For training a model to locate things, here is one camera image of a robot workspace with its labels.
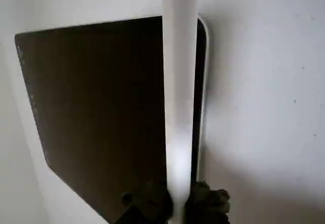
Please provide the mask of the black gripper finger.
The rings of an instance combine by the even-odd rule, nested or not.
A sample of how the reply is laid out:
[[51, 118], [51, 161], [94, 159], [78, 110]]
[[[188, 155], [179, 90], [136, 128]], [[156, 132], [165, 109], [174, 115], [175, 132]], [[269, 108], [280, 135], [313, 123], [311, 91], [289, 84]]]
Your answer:
[[224, 189], [212, 190], [205, 181], [198, 181], [191, 187], [185, 204], [185, 223], [228, 224], [230, 195]]
[[173, 216], [174, 203], [166, 181], [147, 181], [123, 193], [121, 202], [126, 212], [116, 221], [119, 224], [165, 224]]

